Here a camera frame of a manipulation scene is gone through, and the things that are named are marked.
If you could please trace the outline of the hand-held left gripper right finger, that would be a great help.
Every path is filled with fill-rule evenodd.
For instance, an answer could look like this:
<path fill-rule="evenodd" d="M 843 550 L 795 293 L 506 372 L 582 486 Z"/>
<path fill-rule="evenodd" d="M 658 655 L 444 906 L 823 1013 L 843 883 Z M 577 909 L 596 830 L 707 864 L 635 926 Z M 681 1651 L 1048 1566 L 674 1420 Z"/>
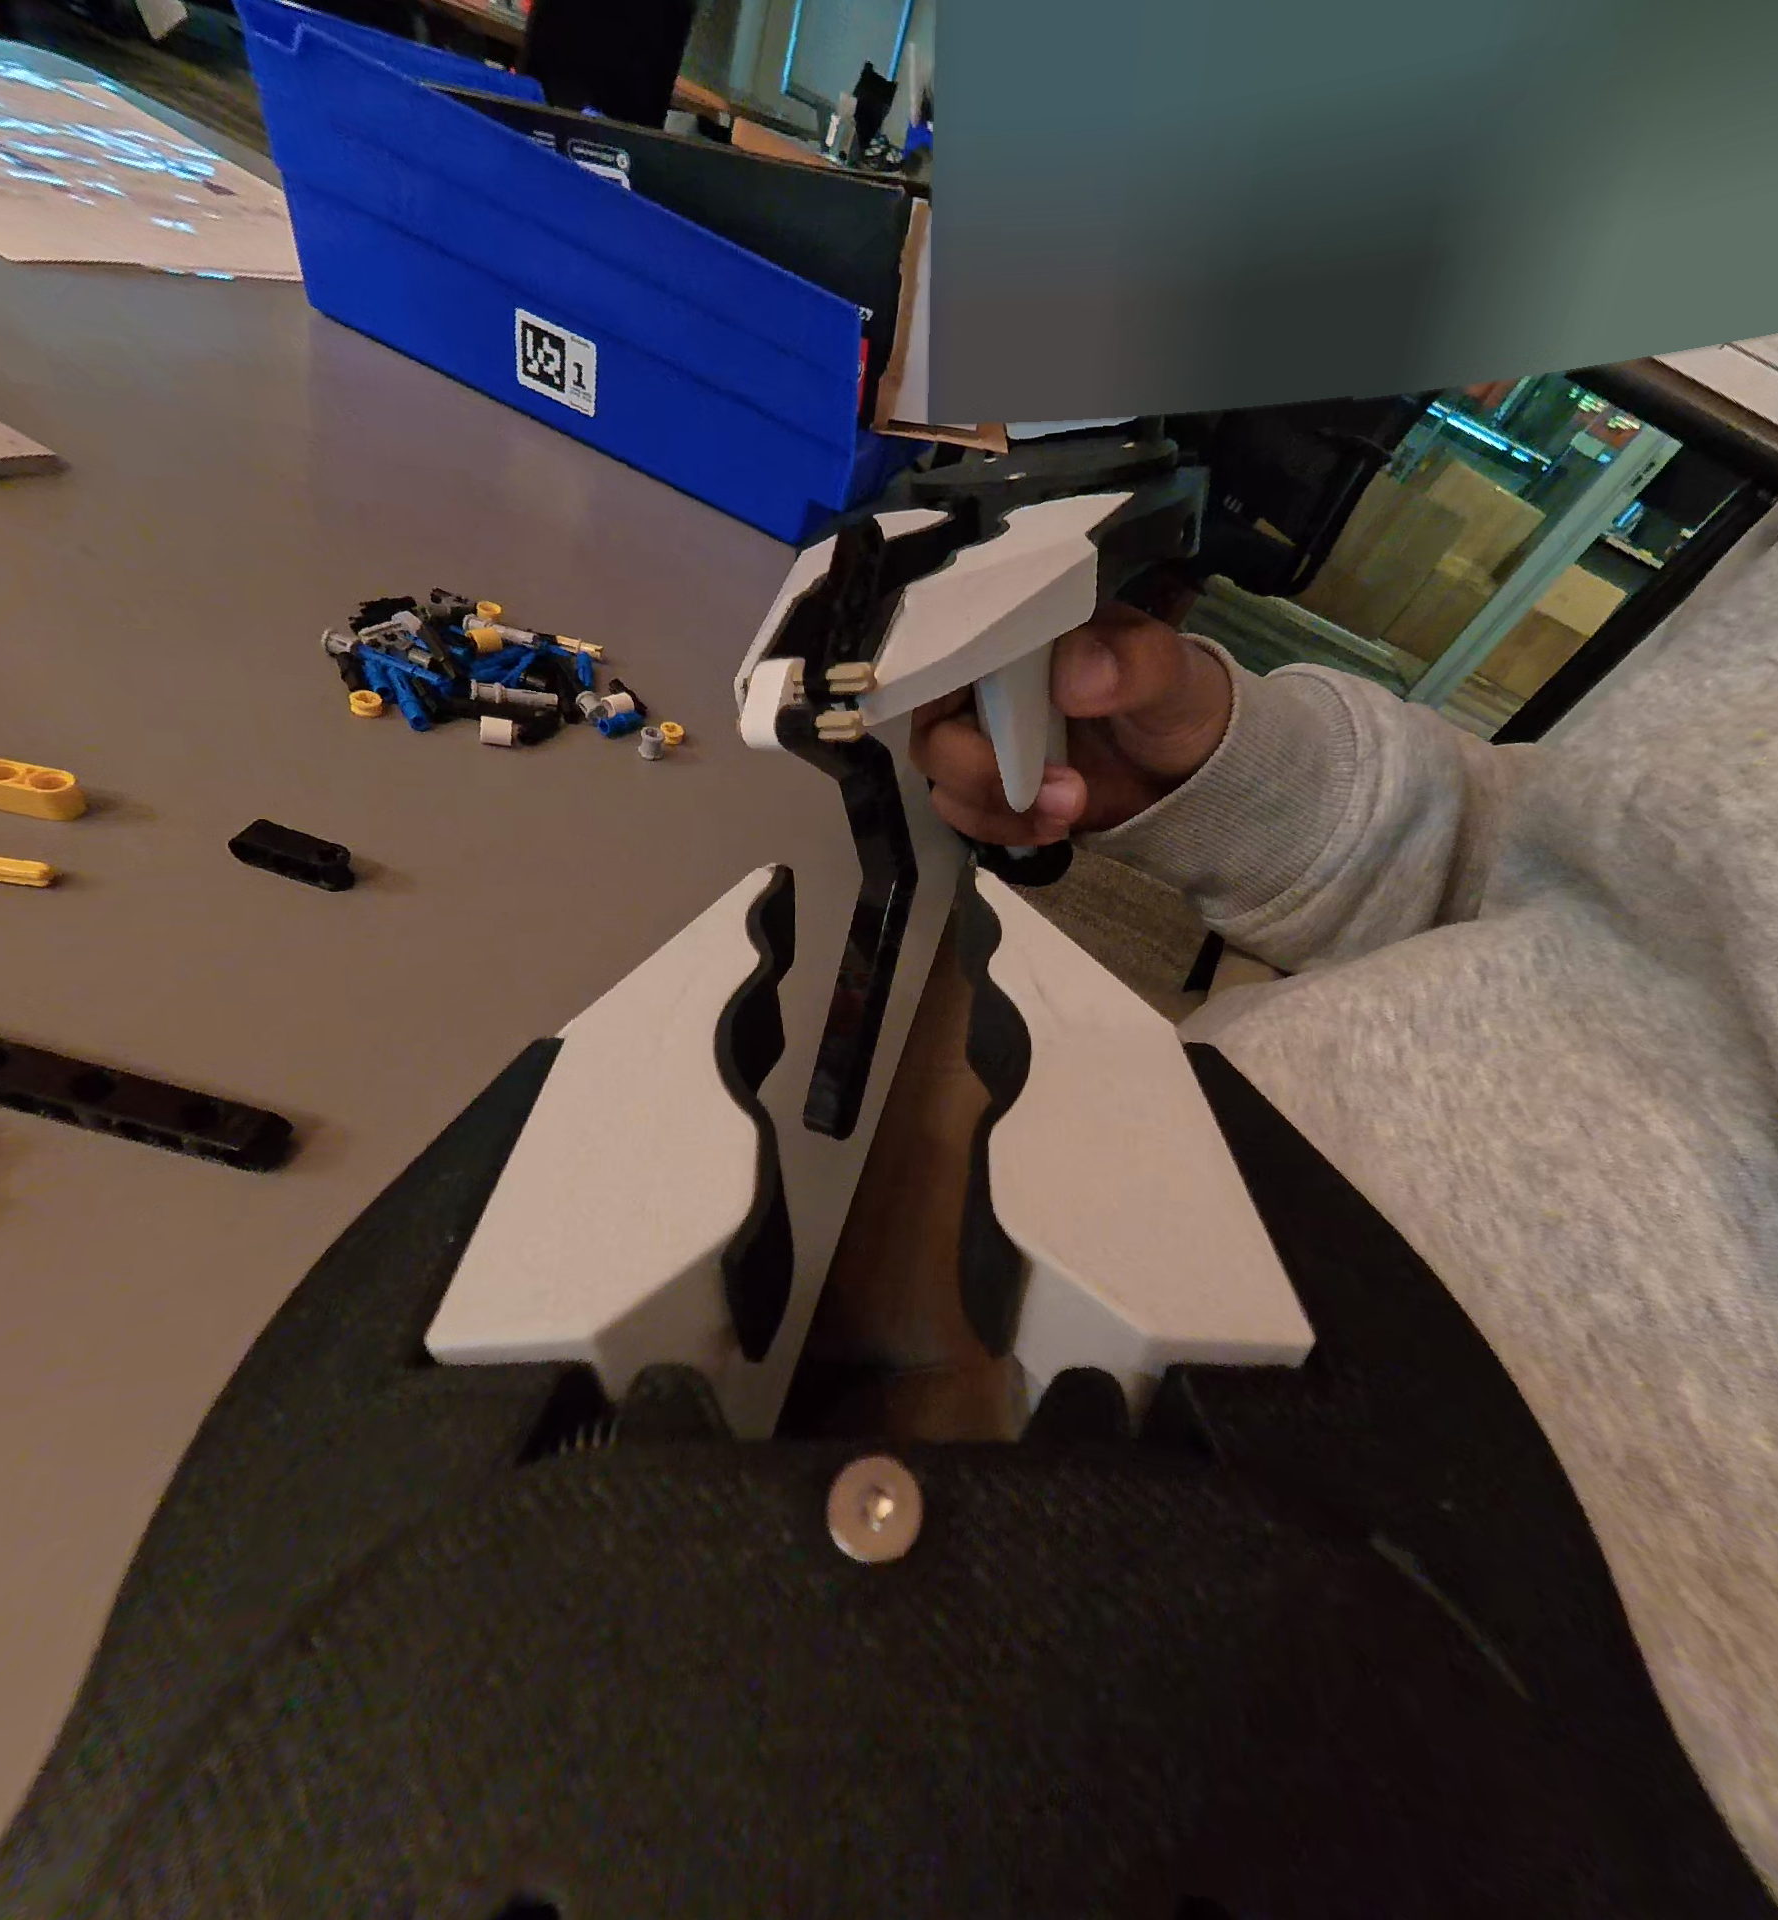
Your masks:
<path fill-rule="evenodd" d="M 1088 1372 L 1144 1419 L 1180 1367 L 1303 1367 L 1312 1320 L 1179 1029 L 988 869 L 955 949 L 988 1095 L 963 1305 L 1026 1404 Z"/>

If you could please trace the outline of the short black lego piece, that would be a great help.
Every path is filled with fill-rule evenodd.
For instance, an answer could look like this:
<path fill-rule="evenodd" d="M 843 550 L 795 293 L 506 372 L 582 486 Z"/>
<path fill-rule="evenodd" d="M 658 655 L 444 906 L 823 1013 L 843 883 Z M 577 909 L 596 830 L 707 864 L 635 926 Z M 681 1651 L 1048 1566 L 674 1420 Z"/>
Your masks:
<path fill-rule="evenodd" d="M 229 841 L 242 867 L 286 879 L 317 893 L 351 893 L 359 883 L 345 844 L 258 818 Z"/>

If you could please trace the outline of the blue plastic bin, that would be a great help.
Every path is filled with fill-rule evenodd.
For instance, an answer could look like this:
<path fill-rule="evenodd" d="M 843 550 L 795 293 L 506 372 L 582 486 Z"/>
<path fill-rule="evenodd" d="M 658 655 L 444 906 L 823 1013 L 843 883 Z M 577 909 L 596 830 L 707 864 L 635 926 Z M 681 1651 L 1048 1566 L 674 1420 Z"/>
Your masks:
<path fill-rule="evenodd" d="M 918 463 L 853 301 L 518 131 L 469 60 L 241 4 L 317 313 L 789 547 Z"/>

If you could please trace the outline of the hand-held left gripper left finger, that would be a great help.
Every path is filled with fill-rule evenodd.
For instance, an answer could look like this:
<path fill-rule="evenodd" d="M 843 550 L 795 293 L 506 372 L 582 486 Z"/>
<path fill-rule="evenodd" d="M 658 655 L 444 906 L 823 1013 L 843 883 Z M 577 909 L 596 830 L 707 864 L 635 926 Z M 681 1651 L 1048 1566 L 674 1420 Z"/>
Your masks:
<path fill-rule="evenodd" d="M 566 1361 L 618 1397 L 662 1362 L 726 1375 L 781 1341 L 795 1234 L 781 1065 L 795 873 L 762 867 L 563 1032 L 424 1346 Z"/>

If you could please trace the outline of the person's right hand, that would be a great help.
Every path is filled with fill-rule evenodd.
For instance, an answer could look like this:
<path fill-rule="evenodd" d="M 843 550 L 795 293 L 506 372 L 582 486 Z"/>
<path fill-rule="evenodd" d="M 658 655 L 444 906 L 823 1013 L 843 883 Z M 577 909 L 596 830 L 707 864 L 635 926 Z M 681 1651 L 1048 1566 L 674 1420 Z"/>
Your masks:
<path fill-rule="evenodd" d="M 1218 652 L 1146 613 L 1104 606 L 1053 643 L 1051 701 L 1065 716 L 1065 759 L 1046 765 L 1029 809 L 1009 804 L 968 697 L 913 716 L 911 757 L 951 830 L 1012 848 L 1120 830 L 1212 759 L 1237 694 Z"/>

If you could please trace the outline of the dark chair back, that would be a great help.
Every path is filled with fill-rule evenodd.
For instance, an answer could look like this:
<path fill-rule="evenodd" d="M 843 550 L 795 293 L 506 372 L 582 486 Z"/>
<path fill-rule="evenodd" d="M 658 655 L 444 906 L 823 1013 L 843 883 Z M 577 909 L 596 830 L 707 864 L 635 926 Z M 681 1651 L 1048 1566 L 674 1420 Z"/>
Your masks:
<path fill-rule="evenodd" d="M 696 4 L 531 4 L 519 73 L 550 106 L 662 131 Z"/>

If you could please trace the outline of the brown cardboard box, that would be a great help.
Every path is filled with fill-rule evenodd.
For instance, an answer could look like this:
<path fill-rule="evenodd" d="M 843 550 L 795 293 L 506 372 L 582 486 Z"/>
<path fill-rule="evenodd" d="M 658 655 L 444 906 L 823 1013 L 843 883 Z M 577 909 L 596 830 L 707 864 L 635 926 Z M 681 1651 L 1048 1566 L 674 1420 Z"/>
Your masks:
<path fill-rule="evenodd" d="M 1546 511 L 1447 451 L 1406 476 L 1380 472 L 1293 604 L 1433 665 L 1528 563 Z M 1629 590 L 1569 565 L 1498 641 L 1478 675 L 1534 697 L 1622 609 Z"/>

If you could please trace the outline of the brown cardboard flap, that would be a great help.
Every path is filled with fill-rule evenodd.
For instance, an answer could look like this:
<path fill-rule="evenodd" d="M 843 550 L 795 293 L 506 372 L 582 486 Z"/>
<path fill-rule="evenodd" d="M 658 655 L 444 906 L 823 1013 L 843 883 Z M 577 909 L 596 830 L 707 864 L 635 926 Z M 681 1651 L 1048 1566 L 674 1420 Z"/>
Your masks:
<path fill-rule="evenodd" d="M 911 228 L 899 265 L 899 321 L 874 389 L 874 433 L 952 444 L 1004 457 L 1012 437 L 1000 423 L 944 424 L 934 418 L 934 205 L 911 200 Z"/>

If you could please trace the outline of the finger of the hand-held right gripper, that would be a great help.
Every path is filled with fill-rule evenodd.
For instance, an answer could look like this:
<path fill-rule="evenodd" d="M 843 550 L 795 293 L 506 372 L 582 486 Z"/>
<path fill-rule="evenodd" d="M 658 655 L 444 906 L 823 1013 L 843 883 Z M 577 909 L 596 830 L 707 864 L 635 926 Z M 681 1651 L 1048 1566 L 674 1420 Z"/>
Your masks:
<path fill-rule="evenodd" d="M 749 749 L 785 750 L 785 713 L 807 711 L 828 740 L 856 740 L 879 688 L 886 632 L 913 583 L 968 547 L 968 511 L 879 508 L 843 516 L 792 563 L 737 669 Z"/>
<path fill-rule="evenodd" d="M 990 541 L 911 583 L 874 658 L 866 729 L 977 684 L 1078 630 L 1097 609 L 1095 531 L 1131 490 L 1072 493 L 1012 511 Z"/>

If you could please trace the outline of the open instruction booklet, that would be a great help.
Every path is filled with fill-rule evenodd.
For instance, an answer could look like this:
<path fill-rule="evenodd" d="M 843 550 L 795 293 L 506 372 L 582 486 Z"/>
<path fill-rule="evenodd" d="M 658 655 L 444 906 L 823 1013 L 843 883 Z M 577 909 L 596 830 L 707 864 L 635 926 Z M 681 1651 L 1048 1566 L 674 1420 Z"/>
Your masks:
<path fill-rule="evenodd" d="M 300 283 L 277 186 L 99 76 L 0 50 L 0 257 Z"/>

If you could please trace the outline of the black lego beam assembly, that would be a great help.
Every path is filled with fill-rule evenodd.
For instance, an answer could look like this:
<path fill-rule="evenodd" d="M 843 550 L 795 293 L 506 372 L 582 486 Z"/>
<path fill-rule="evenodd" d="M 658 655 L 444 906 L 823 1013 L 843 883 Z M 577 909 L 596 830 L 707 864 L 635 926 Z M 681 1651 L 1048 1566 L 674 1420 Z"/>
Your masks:
<path fill-rule="evenodd" d="M 828 740 L 812 729 L 807 711 L 785 713 L 782 726 L 781 755 L 834 781 L 857 856 L 856 912 L 804 1113 L 812 1131 L 847 1141 L 869 1092 L 922 864 L 892 750 L 869 729 L 856 740 Z"/>

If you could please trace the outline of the long black lego beam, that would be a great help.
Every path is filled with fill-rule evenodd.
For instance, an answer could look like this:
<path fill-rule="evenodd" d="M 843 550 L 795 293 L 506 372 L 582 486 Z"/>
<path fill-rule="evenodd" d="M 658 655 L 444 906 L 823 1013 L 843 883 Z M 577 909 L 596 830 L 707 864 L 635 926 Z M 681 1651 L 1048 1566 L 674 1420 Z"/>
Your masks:
<path fill-rule="evenodd" d="M 4 1038 L 0 1110 L 237 1173 L 271 1173 L 299 1144 L 268 1110 Z"/>

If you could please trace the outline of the pile of small lego pieces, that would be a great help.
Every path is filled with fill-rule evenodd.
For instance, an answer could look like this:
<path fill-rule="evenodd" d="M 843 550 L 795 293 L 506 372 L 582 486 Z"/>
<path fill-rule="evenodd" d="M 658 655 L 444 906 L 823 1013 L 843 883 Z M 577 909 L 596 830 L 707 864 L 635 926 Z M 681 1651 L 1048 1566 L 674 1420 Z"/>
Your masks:
<path fill-rule="evenodd" d="M 320 636 L 320 649 L 355 720 L 395 713 L 421 736 L 469 726 L 495 750 L 537 749 L 574 729 L 623 740 L 651 763 L 685 750 L 685 726 L 654 711 L 603 643 L 522 626 L 488 599 L 368 599 Z"/>

